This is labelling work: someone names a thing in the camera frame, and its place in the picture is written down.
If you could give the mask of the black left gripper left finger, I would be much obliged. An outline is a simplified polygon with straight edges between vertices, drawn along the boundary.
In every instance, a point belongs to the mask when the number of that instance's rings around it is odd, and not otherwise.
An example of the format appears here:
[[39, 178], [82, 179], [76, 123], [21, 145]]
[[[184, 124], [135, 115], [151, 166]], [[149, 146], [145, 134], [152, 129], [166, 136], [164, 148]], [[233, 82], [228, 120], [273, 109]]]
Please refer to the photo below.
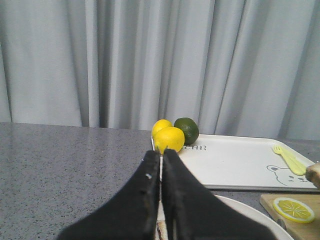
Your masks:
[[160, 201], [160, 155], [148, 150], [121, 190], [65, 228], [59, 240], [152, 240]]

